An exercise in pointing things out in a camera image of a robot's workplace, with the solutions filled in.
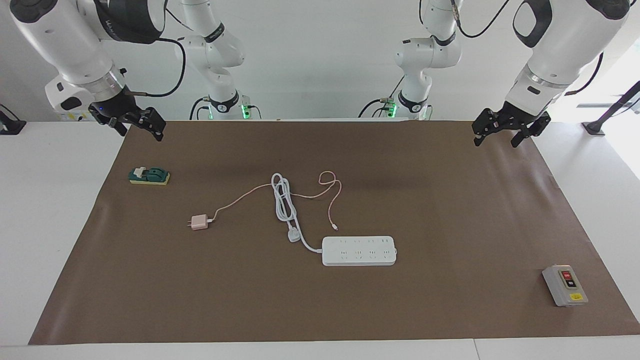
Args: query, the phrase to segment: gray switch box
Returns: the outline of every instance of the gray switch box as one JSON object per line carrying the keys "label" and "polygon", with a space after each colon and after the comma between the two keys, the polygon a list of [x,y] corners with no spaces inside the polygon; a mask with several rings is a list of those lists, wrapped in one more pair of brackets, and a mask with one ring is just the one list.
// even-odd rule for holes
{"label": "gray switch box", "polygon": [[557,306],[578,306],[589,302],[569,265],[554,265],[542,271]]}

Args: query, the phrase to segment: white plug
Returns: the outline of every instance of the white plug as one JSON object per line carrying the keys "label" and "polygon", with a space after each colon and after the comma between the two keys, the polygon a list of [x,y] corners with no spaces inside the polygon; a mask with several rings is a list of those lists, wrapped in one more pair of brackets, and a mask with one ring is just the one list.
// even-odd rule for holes
{"label": "white plug", "polygon": [[291,241],[292,243],[299,241],[302,238],[302,235],[300,235],[300,230],[295,227],[289,229],[287,236],[289,237],[289,241]]}
{"label": "white plug", "polygon": [[191,217],[191,221],[187,223],[187,226],[191,228],[191,230],[203,230],[209,227],[209,223],[213,222],[210,218],[207,217],[207,214],[202,215],[194,215]]}

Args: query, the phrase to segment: pink cable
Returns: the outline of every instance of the pink cable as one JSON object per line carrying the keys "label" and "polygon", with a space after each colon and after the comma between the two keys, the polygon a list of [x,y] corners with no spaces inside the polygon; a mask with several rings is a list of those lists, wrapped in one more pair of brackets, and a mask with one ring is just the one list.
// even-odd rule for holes
{"label": "pink cable", "polygon": [[[333,176],[333,180],[327,181],[327,182],[323,182],[322,181],[322,175],[325,174],[331,174]],[[303,197],[304,199],[315,199],[317,197],[320,197],[324,194],[326,194],[329,190],[331,190],[331,188],[333,188],[333,186],[335,184],[338,184],[338,192],[335,194],[335,196],[333,197],[333,199],[331,200],[331,203],[329,203],[329,208],[326,211],[327,216],[329,217],[329,223],[331,223],[331,226],[338,231],[338,226],[335,225],[333,223],[333,220],[331,220],[331,207],[333,206],[333,202],[335,201],[335,199],[338,198],[338,195],[340,195],[340,192],[342,192],[342,181],[338,180],[337,176],[333,173],[333,171],[323,171],[320,173],[320,176],[318,177],[318,184],[320,185],[329,185],[329,187],[327,187],[326,189],[324,189],[323,192],[315,195],[315,196],[306,196],[306,195],[300,195],[297,193],[292,193],[292,196],[297,196],[297,197]]]}
{"label": "pink cable", "polygon": [[245,196],[247,196],[247,195],[251,194],[252,192],[254,192],[255,190],[258,190],[259,188],[263,188],[263,187],[265,187],[265,186],[271,186],[271,184],[264,184],[264,185],[256,186],[256,187],[255,187],[255,188],[253,188],[251,191],[246,192],[246,193],[244,193],[244,195],[242,195],[242,196],[240,196],[239,198],[237,198],[237,200],[236,200],[236,201],[234,201],[234,202],[232,202],[231,204],[229,204],[229,205],[225,206],[224,208],[217,209],[217,210],[216,210],[216,213],[215,213],[215,214],[213,214],[213,217],[211,218],[211,221],[209,221],[209,222],[214,222],[214,221],[216,221],[216,217],[218,216],[218,212],[219,212],[220,210],[224,210],[224,209],[228,209],[228,208],[232,207],[232,206],[233,206],[233,205],[235,205],[238,201],[242,200]]}
{"label": "pink cable", "polygon": [[[331,175],[333,176],[333,180],[329,180],[329,181],[322,181],[322,176],[323,176],[323,175],[325,175],[325,174],[331,174]],[[314,196],[300,195],[300,194],[297,194],[297,193],[292,193],[291,195],[292,195],[292,196],[297,196],[297,197],[302,197],[302,198],[304,198],[304,199],[315,199],[315,198],[318,198],[318,197],[320,197],[320,196],[322,196],[322,195],[326,194],[329,190],[331,190],[331,188],[333,188],[333,186],[334,186],[335,184],[338,184],[338,192],[335,194],[335,196],[334,196],[334,197],[333,197],[333,199],[331,200],[331,203],[329,203],[329,208],[327,209],[327,212],[326,212],[326,214],[327,214],[327,216],[328,216],[328,218],[329,218],[329,223],[331,223],[331,226],[332,226],[336,231],[338,231],[338,226],[337,226],[337,225],[335,225],[335,224],[333,223],[333,220],[331,219],[331,207],[333,206],[333,202],[335,202],[335,199],[337,199],[337,198],[338,198],[338,195],[340,195],[340,192],[342,192],[342,181],[338,180],[337,176],[333,173],[333,171],[329,171],[329,170],[327,170],[327,171],[323,171],[323,172],[321,172],[321,173],[320,173],[320,176],[318,177],[318,184],[320,184],[320,185],[328,185],[328,187],[327,187],[326,189],[324,189],[324,191],[323,191],[323,192],[321,192],[321,193],[319,193],[319,194],[317,194],[317,195],[314,195]],[[228,208],[232,207],[232,206],[233,206],[233,205],[235,205],[238,201],[242,200],[242,199],[243,199],[243,198],[245,198],[247,195],[249,195],[249,194],[253,193],[255,190],[258,190],[259,188],[264,188],[264,187],[267,187],[267,186],[271,186],[271,184],[269,183],[269,184],[263,184],[263,185],[260,185],[260,186],[256,186],[255,188],[251,189],[249,192],[246,192],[246,193],[244,193],[242,196],[240,196],[239,198],[237,198],[237,199],[236,199],[234,202],[232,202],[231,204],[229,204],[229,205],[227,205],[227,206],[225,206],[225,207],[223,207],[223,208],[217,209],[217,210],[216,210],[216,212],[213,214],[213,217],[212,217],[210,220],[208,220],[208,222],[214,222],[214,221],[216,220],[216,217],[218,216],[218,213],[219,213],[221,210],[228,209]]]}

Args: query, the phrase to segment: white table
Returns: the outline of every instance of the white table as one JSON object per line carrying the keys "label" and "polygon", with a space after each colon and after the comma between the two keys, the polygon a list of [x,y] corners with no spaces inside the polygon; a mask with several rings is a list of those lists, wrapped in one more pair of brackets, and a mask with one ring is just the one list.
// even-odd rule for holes
{"label": "white table", "polygon": [[[634,359],[640,336],[26,347],[122,138],[92,122],[0,137],[1,359]],[[640,318],[640,180],[608,144],[553,123],[540,152]]]}

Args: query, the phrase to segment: power strip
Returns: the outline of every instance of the power strip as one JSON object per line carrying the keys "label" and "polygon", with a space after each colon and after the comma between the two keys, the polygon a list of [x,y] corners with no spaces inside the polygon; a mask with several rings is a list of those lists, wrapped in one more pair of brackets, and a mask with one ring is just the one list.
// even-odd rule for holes
{"label": "power strip", "polygon": [[391,236],[328,236],[322,240],[325,266],[391,266],[396,254]]}

